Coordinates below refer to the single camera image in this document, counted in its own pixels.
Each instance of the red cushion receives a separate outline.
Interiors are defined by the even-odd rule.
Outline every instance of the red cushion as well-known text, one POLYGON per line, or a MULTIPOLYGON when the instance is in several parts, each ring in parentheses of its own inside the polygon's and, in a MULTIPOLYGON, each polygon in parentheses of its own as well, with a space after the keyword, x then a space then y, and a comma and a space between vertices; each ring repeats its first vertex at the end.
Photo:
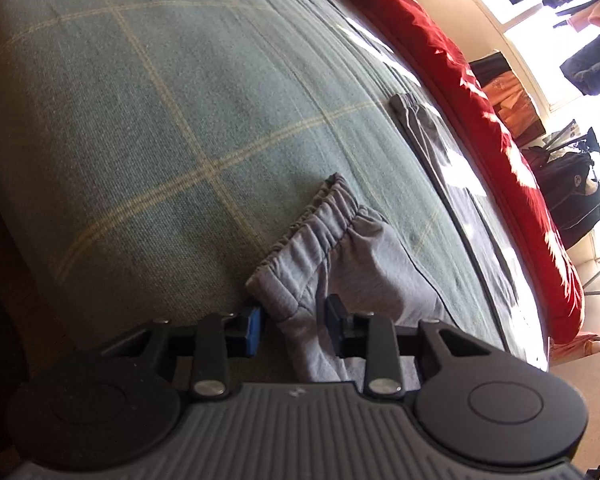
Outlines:
POLYGON ((464 56, 414 0, 353 0, 418 73, 490 186, 531 275, 548 334, 571 341, 583 290, 526 160, 464 56))

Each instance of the red fabric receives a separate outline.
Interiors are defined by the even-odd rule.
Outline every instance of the red fabric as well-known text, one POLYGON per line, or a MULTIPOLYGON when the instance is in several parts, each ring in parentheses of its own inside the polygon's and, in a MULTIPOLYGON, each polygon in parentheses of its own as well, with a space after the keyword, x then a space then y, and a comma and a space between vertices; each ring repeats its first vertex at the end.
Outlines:
POLYGON ((418 73, 490 184, 544 306, 549 336, 582 326, 582 284, 538 184, 458 47, 413 0, 353 0, 418 73))

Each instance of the folded gray clothing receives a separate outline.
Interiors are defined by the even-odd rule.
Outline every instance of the folded gray clothing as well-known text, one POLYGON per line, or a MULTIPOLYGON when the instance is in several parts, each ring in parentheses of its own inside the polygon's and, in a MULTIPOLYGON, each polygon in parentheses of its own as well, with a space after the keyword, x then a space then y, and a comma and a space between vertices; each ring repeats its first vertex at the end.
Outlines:
MULTIPOLYGON (((324 301, 338 294, 346 309, 375 312, 395 324, 421 319, 453 323, 433 286, 414 266, 394 229, 361 205, 334 174, 247 282, 286 338, 301 381, 356 381, 364 361, 336 357, 324 326, 324 301)), ((404 386, 416 389, 413 358, 403 357, 404 386)))

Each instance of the plaid pattern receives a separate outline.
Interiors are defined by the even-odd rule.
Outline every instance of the plaid pattern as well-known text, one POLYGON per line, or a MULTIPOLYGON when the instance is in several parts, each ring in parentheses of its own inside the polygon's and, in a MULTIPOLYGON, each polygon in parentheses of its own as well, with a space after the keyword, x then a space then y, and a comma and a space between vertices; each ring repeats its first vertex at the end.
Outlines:
POLYGON ((234 309, 339 172, 499 344, 388 111, 429 98, 363 23, 345 0, 0 0, 0 209, 73 336, 234 309))

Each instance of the bed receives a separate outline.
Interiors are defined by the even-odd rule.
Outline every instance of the bed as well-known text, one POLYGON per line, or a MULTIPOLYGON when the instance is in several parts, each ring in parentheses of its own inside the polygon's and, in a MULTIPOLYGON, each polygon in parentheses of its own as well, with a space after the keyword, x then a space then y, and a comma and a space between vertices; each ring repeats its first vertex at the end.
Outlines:
POLYGON ((339 173, 460 328, 545 368, 493 183, 394 51, 350 0, 0 0, 0 211, 70 335, 239 308, 339 173))

